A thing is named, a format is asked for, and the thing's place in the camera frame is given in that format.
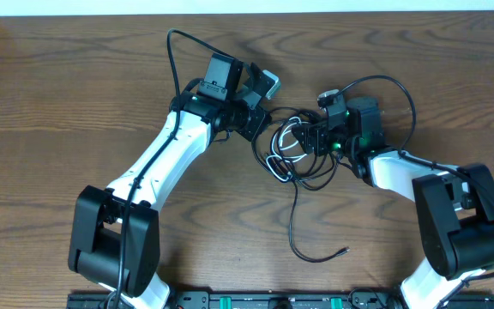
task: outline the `green terminal block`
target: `green terminal block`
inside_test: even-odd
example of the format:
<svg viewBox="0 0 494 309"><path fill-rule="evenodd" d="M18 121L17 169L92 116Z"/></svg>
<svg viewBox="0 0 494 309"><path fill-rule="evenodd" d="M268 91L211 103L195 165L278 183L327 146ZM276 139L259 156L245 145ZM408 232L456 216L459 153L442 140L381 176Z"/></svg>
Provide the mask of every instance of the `green terminal block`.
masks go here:
<svg viewBox="0 0 494 309"><path fill-rule="evenodd" d="M342 298L332 298L331 299L331 309L342 309Z"/></svg>
<svg viewBox="0 0 494 309"><path fill-rule="evenodd" d="M220 309L232 309L232 297L220 297Z"/></svg>

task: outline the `white wall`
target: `white wall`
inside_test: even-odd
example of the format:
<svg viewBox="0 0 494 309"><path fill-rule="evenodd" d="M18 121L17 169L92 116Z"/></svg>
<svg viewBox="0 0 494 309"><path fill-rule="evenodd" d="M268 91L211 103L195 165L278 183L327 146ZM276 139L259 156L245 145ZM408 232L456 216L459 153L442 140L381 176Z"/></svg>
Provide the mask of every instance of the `white wall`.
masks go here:
<svg viewBox="0 0 494 309"><path fill-rule="evenodd" d="M0 0L0 16L494 10L494 0Z"/></svg>

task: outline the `black cable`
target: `black cable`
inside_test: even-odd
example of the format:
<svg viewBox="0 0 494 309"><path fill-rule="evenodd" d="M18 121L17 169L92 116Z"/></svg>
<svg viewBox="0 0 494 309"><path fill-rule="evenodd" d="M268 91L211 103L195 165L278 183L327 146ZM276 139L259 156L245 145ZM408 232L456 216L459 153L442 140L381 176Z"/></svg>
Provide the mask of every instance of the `black cable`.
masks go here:
<svg viewBox="0 0 494 309"><path fill-rule="evenodd" d="M291 207L291 215L289 216L289 246L291 247L291 251L292 253L294 253L297 258L300 258L301 260L305 261L305 262L309 262L309 263L323 263L323 262L327 262L328 260L330 259L333 259L333 258L336 258L336 257L339 257L339 256L342 256L342 255L345 255L347 254L349 251L350 251L350 248L348 247L345 247L345 248L342 248L340 250L338 250L336 253L334 254L331 254L330 256L328 257L322 257L322 258L313 258L313 257L307 257L305 256L296 246L295 246L295 241L294 241L294 238L293 238L293 235L292 235L292 220L294 218L294 214L295 214L295 209L297 207L297 200L298 200L298 187L297 187L297 183L296 182L292 182L292 185L295 187L295 198L294 200L292 201L292 207Z"/></svg>
<svg viewBox="0 0 494 309"><path fill-rule="evenodd" d="M172 140L175 138L178 132L178 128L180 127L180 111L182 109L182 103L180 101L180 85L178 83L178 74L177 74L177 67L175 65L174 57L172 55L172 46L171 46L171 37L173 33L180 34L188 39L194 40L196 43L203 45L207 47L209 50L213 52L217 52L221 55L231 57L227 53L212 47L208 43L203 42L202 40L187 34L185 32L182 32L180 30L177 30L175 28L169 30L167 33L167 54L169 56L169 64L171 65L171 71L172 71L172 79L174 81L175 85L175 95L177 98L177 108L175 110L176 113L176 118L175 118L175 125L174 128L169 135L169 137L164 141L164 143L161 145L161 147L155 152L155 154L150 158L150 160L146 163L146 165L142 168L142 170L138 173L138 175L135 177L133 180L133 185L131 186L131 189L129 191L129 195L127 196L127 201L125 202L124 207L124 212L123 212L123 217L122 217L122 224L121 224L121 242L120 242L120 248L119 248L119 268L117 272L117 287L116 287L116 293L114 295L108 294L107 301L111 300L112 297L117 297L117 300L114 300L113 302L113 308L117 309L119 306L119 302L122 301L122 292L124 289L124 268L125 268L125 248L126 248L126 234L127 234L127 228L129 226L129 215L130 215L130 205L132 203L133 197L135 196L136 189L139 187L142 179L144 178L144 175L148 171L148 169L153 165L153 163L157 160L157 158L161 155L161 153L165 150L165 148L172 142ZM188 84L186 88L193 88L196 86L198 82L201 80L195 79L192 82Z"/></svg>
<svg viewBox="0 0 494 309"><path fill-rule="evenodd" d="M194 78L193 80L191 80L188 85L186 85L186 87L184 87L184 91L192 91L193 88L195 88L197 86L197 84L199 84L200 82L202 82L203 79L198 77L198 78Z"/></svg>
<svg viewBox="0 0 494 309"><path fill-rule="evenodd" d="M356 134L355 136L350 137L350 157L352 160L355 160L356 158L356 140L362 138L360 134Z"/></svg>
<svg viewBox="0 0 494 309"><path fill-rule="evenodd" d="M101 301L99 305L97 306L97 309L110 309L110 303L111 299L116 296L116 290L112 291L108 296L106 297L105 300ZM126 305L127 308L135 308L133 305L131 305L126 299L121 298L121 301Z"/></svg>
<svg viewBox="0 0 494 309"><path fill-rule="evenodd" d="M272 124L280 124L280 127L272 134L271 143L270 143L270 150L269 150L270 152L272 152L272 148L274 146L275 138L277 136L280 136L281 135L281 132L282 132L284 126L292 123L292 119L293 118L300 117L300 116L305 116L305 117L307 117L313 123L319 122L321 120L321 117L316 112L308 111L308 110L300 110L300 109L296 109L296 108L293 108L293 107L277 107L277 108L269 111L268 113L271 114L271 113L276 112L276 111L279 111L279 110L291 110L291 111L294 111L294 114L290 115L289 118L284 118L284 119L276 120L276 121L274 121L274 122L272 122L270 124L270 125L272 125ZM261 132L257 132L255 134L256 138L254 138L253 141L251 142L251 147L252 147L252 150L253 150L253 155L255 156L256 161L261 165L261 167L263 167L267 172L269 172L270 174L272 174L270 172L269 168L266 166L265 162L263 162L262 159L260 158L260 156L258 154L258 151L256 149L256 140L260 136L259 133L261 133ZM328 185L331 182L331 180L333 179L333 177L336 174L336 171L337 171L339 165L347 166L345 164L339 164L340 163L340 159L342 159L342 156L339 155L338 158L335 158L332 154L327 154L327 155L325 155L323 157L323 159L321 160L321 162L318 165L318 167L314 169L314 167L316 166L316 162L317 162L317 156L315 156L314 157L314 160L312 161L312 164L310 165L310 168L308 169L308 171L306 171L304 173L299 173L297 171L297 169L295 168L292 160L291 159L287 159L283 155L283 152L282 152L282 150L279 147L279 141L278 141L278 151L279 151L279 154L280 154L280 158L270 158L269 162L272 164L272 166L271 166L272 169L274 171L276 171L276 173L277 173L277 171L279 171L281 173L280 176L283 177L283 178L285 178L286 181L283 181L283 180L281 180L281 179L279 179L277 177L276 177L276 179L278 179L281 183L291 182L293 184L294 188L295 188L295 198L294 198L293 203L292 203L291 215L289 217L289 227L288 227L289 246L291 247L291 251L298 258L300 258L301 260L303 260L305 262L309 262L309 263L322 263L322 262L326 262L326 261L328 261L330 259L333 259L333 258L342 256L342 255L348 253L348 251L350 249L348 247L345 247L345 248L342 248L342 249L338 250L336 253L334 253L334 254L332 254L332 255L330 255L328 257L322 257L322 258L308 257L305 254L303 254L296 247L295 242L294 242L294 234L293 234L294 212L295 212L295 209L297 208L297 201L298 201L298 186L297 186L297 184L302 185L306 190L309 190L309 191L318 191L318 190L321 190L323 187L325 187L326 185ZM319 173L319 171L322 169L322 167L323 167L323 165L324 165L324 163L326 161L327 156L330 157L331 167L327 171L322 172L322 173ZM323 184L321 184L319 186L311 186L311 185L309 185L307 183L307 182L309 182L311 180L318 179L318 178L320 178L320 177L322 177L322 176L324 176L324 175L326 175L328 173L331 173L331 175L328 177L328 179L325 182L323 182Z"/></svg>

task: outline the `wooden table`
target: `wooden table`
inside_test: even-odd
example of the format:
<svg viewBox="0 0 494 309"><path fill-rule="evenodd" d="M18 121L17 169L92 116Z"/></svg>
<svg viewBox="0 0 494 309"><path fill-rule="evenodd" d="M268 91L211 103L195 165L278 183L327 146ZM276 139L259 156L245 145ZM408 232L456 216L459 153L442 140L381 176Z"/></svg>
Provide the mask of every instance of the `wooden table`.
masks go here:
<svg viewBox="0 0 494 309"><path fill-rule="evenodd" d="M268 106L316 108L323 91L361 76L404 82L419 126L407 147L430 160L481 161L494 175L494 13L166 15L0 18L0 307L64 307L96 284L67 267L75 199L105 187L155 138L173 96L166 31L177 27L278 75ZM174 40L182 86L204 76L210 53ZM397 142L407 101L388 82L373 95ZM187 170L160 219L160 276L213 290L389 287L423 258L413 203L370 188L346 169L301 191L298 246L287 244L291 185L255 162L235 135ZM492 288L494 280L474 283Z"/></svg>

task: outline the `white cable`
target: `white cable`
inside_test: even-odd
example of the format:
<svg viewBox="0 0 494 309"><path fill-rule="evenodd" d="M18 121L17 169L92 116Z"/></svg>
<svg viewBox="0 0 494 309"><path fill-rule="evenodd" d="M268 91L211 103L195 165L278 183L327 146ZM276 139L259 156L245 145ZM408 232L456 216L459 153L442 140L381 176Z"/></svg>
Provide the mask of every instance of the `white cable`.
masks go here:
<svg viewBox="0 0 494 309"><path fill-rule="evenodd" d="M288 177L287 179L283 179L282 177L280 177L280 175L278 175L278 174L274 171L274 169L273 169L273 168L272 168L272 166L270 165L270 162L268 162L268 159L270 159L270 158L281 158L281 157L280 157L280 156L278 156L278 155L269 155L269 156L267 156L267 157L266 157L266 165L268 166L268 169L270 170L270 172L272 172L272 174L273 174L273 175L274 175L277 179L279 179L279 180L281 180L281 181L284 181L284 182L285 182L285 181L289 181L289 179L291 179L291 174L290 174L290 173L288 173L288 176L289 176L289 177Z"/></svg>
<svg viewBox="0 0 494 309"><path fill-rule="evenodd" d="M291 149L295 146L298 145L298 141L295 141L293 144L289 145L289 146L286 146L286 147L283 147L283 137L288 134L288 133L291 133L291 130L289 130L289 128L291 128L292 126L294 125L297 125L297 124L309 124L309 122L306 122L306 121L302 121L301 118L299 117L293 117L293 118L290 118L288 122L291 122L291 121L294 121L294 120L297 120L297 122L292 122L291 124L289 124L284 130L283 132L281 133L280 137L278 138L278 148L283 151L283 150L288 150L288 149ZM291 163L296 163L296 162L299 162L301 161L304 157L308 156L307 154L300 154L300 155L293 155L293 156L284 156L282 157L281 155L279 155L276 151L275 151L275 146L276 142L275 142L275 135L272 137L272 155L269 155L266 157L266 165L268 166L268 169L270 170L270 172L279 180L281 181L289 181L292 177L291 173L288 173L287 174L287 178L286 179L283 179L273 168L272 166L270 165L269 163L269 159L270 158L279 158L281 160L284 160L284 159L289 159L289 161Z"/></svg>

